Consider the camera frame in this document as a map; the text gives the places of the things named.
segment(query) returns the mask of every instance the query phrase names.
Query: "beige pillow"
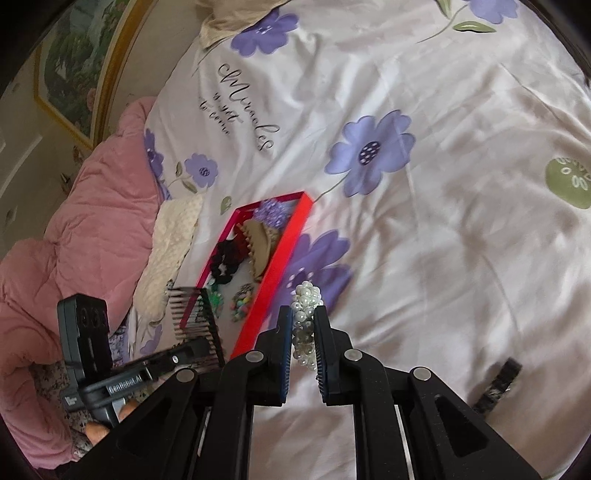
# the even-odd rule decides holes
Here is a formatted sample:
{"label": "beige pillow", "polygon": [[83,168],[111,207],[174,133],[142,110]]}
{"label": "beige pillow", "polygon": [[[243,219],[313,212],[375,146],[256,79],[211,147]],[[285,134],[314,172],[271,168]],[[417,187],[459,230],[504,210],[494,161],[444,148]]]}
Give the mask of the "beige pillow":
{"label": "beige pillow", "polygon": [[286,0],[196,0],[197,6],[209,13],[199,32],[203,48],[237,35],[285,3]]}

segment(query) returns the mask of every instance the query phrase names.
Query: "hair tie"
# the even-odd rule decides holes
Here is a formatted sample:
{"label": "hair tie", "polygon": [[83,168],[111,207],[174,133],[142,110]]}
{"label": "hair tie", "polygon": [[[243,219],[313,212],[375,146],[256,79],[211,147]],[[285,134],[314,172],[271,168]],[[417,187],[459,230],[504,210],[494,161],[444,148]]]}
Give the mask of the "hair tie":
{"label": "hair tie", "polygon": [[215,283],[225,285],[232,281],[232,276],[244,258],[232,240],[218,242],[216,251],[211,257],[211,272]]}

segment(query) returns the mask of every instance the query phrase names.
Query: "pink blanket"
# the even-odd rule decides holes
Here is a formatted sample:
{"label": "pink blanket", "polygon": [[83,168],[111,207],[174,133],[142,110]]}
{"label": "pink blanket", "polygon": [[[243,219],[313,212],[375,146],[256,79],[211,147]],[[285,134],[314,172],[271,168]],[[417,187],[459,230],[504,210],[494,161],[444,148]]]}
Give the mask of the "pink blanket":
{"label": "pink blanket", "polygon": [[0,413],[33,466],[73,460],[63,412],[35,391],[29,365],[62,359],[57,303],[105,299],[113,332],[131,306],[162,201],[144,148],[154,99],[123,113],[117,133],[84,163],[42,241],[17,242],[0,263]]}

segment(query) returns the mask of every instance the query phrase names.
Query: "bed sheet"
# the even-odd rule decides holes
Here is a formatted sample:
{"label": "bed sheet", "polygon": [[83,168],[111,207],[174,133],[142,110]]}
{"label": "bed sheet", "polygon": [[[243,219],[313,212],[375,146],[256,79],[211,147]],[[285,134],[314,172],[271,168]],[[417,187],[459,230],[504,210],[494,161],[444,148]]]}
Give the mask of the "bed sheet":
{"label": "bed sheet", "polygon": [[[469,403],[513,356],[524,369],[489,421],[551,476],[591,432],[588,92],[522,4],[439,3],[293,0],[194,42],[147,121],[164,190],[206,191],[177,284],[201,273],[230,199],[306,190],[269,316],[310,278],[357,348],[425,365]],[[323,407],[296,365],[252,450],[259,480],[355,477],[350,411]]]}

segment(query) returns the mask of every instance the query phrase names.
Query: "wall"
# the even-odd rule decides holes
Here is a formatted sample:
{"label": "wall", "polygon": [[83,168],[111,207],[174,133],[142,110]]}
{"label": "wall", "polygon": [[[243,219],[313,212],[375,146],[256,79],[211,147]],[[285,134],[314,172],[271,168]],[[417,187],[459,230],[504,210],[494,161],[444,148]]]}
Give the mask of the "wall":
{"label": "wall", "polygon": [[206,16],[194,0],[156,0],[129,52],[113,96],[108,132],[127,105],[143,96],[156,96],[174,67],[199,35]]}
{"label": "wall", "polygon": [[60,174],[75,170],[73,139],[35,103],[33,79],[31,57],[0,99],[0,258],[16,240],[43,236],[66,198]]}

